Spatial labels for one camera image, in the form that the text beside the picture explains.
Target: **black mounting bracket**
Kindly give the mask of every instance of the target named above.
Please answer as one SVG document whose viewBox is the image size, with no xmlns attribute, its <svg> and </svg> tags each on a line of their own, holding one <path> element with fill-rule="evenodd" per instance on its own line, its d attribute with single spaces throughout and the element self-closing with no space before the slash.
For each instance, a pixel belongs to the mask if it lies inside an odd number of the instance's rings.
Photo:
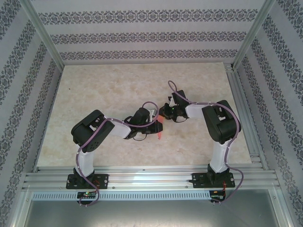
<svg viewBox="0 0 303 227">
<path fill-rule="evenodd" d="M 108 174 L 95 174 L 95 171 L 86 178 L 99 189 L 107 189 Z M 66 182 L 66 189 L 94 189 L 87 183 L 74 168 L 74 174 L 69 174 Z"/>
<path fill-rule="evenodd" d="M 234 188 L 235 181 L 233 174 L 229 172 L 229 169 L 222 173 L 215 173 L 208 164 L 207 173 L 193 173 L 192 180 L 189 180 L 193 184 L 194 188 L 223 188 L 224 184 L 226 188 Z"/>
</svg>

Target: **robotic arm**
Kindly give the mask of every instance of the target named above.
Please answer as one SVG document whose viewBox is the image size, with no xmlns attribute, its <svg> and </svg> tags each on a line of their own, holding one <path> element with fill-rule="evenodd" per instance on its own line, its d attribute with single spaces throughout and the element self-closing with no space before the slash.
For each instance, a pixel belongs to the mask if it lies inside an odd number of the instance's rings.
<svg viewBox="0 0 303 227">
<path fill-rule="evenodd" d="M 90 187 L 89 183 L 81 176 L 81 173 L 90 182 L 96 181 L 95 178 L 98 176 L 95 176 L 93 167 L 95 149 L 100 146 L 108 135 L 114 135 L 129 140 L 134 138 L 139 132 L 145 135 L 161 132 L 163 126 L 158 120 L 155 120 L 154 123 L 150 124 L 155 116 L 156 110 L 147 110 L 141 107 L 136 111 L 134 116 L 129 116 L 124 121 L 119 121 L 106 118 L 101 111 L 95 110 L 76 124 L 71 130 L 71 134 L 74 143 L 79 147 L 82 147 L 83 144 L 92 137 L 98 127 L 101 128 L 92 140 L 78 153 L 79 163 L 77 163 L 74 168 L 74 174 L 69 176 L 67 188 L 85 189 Z"/>
<path fill-rule="evenodd" d="M 176 92 L 186 99 L 183 90 Z M 225 164 L 224 158 L 228 144 L 237 132 L 237 120 L 228 111 L 217 105 L 190 104 L 185 99 L 182 99 L 175 92 L 172 93 L 172 96 L 169 96 L 170 104 L 166 103 L 160 108 L 160 115 L 167 120 L 172 119 L 174 122 L 178 122 L 178 117 L 185 119 L 204 118 L 208 132 L 214 140 L 213 157 L 208 164 L 208 172 L 206 174 L 193 175 L 195 177 L 190 182 L 196 188 L 221 187 L 223 183 L 226 184 L 226 187 L 235 187 L 233 175 L 229 173 L 229 168 Z M 232 110 L 226 100 L 217 103 Z"/>
</svg>

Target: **patterned wallpaper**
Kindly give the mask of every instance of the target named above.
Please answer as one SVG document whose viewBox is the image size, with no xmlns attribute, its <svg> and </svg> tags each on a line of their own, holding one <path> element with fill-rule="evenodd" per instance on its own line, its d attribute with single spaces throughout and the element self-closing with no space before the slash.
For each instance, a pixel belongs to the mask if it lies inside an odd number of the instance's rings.
<svg viewBox="0 0 303 227">
<path fill-rule="evenodd" d="M 33 0 L 65 64 L 232 63 L 264 0 Z"/>
<path fill-rule="evenodd" d="M 17 0 L 0 0 L 0 227 L 35 164 L 61 73 Z"/>
<path fill-rule="evenodd" d="M 239 77 L 268 165 L 295 226 L 303 226 L 303 4 L 278 0 L 251 43 Z"/>
</svg>

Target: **marble surface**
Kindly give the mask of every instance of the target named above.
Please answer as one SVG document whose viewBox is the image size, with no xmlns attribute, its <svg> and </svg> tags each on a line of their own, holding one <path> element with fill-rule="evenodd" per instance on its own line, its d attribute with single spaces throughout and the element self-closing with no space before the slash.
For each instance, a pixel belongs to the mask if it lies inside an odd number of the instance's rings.
<svg viewBox="0 0 303 227">
<path fill-rule="evenodd" d="M 236 111 L 223 63 L 65 66 L 38 166 L 74 166 L 77 148 L 71 129 L 76 123 L 95 109 L 123 120 L 146 101 L 161 107 L 172 92 L 168 80 L 191 101 L 226 99 Z M 144 141 L 108 136 L 95 152 L 94 165 L 200 165 L 209 163 L 212 152 L 204 119 L 164 120 L 161 140 L 156 134 Z M 234 142 L 230 163 L 251 163 L 243 132 Z"/>
</svg>

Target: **metal panel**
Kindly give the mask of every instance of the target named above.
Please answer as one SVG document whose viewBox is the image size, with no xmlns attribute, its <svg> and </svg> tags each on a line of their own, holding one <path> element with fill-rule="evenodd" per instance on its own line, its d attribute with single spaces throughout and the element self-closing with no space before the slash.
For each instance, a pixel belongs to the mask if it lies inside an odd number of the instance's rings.
<svg viewBox="0 0 303 227">
<path fill-rule="evenodd" d="M 101 201 L 80 208 L 74 201 L 32 201 L 26 227 L 278 227 L 267 191 L 239 191 L 231 202 Z"/>
</svg>

